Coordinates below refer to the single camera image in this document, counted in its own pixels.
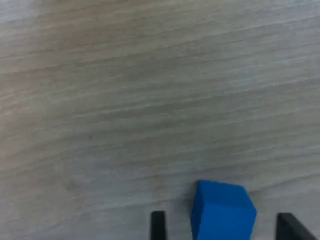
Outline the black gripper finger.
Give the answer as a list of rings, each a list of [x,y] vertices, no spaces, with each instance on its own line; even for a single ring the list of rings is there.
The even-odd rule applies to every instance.
[[[150,215],[150,239],[166,240],[166,212],[153,211]]]
[[[278,213],[276,240],[317,240],[317,238],[292,214]]]

